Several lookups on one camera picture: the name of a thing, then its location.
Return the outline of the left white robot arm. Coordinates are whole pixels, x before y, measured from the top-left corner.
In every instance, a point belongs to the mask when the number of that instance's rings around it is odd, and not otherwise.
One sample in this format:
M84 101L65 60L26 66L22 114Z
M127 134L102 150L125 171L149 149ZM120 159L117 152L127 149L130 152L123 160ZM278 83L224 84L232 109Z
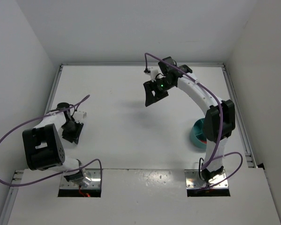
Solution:
M67 157L61 138L78 144L84 124L74 119L68 109L71 104L62 102L42 121L22 133L27 165L31 170L53 170L64 172L68 182L81 184L85 178L84 169L78 159Z

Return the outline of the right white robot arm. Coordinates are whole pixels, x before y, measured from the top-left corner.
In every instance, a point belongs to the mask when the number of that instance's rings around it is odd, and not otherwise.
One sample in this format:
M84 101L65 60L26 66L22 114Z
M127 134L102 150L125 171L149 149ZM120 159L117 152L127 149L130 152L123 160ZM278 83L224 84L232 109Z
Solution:
M171 58L158 60L159 69L145 68L150 80L144 83L145 106L150 106L168 96L168 90L177 87L186 93L202 110L205 118L203 135L206 151L199 175L208 182L223 172L222 157L228 138L235 129L235 104L232 100L222 100L207 89L187 65L178 66Z

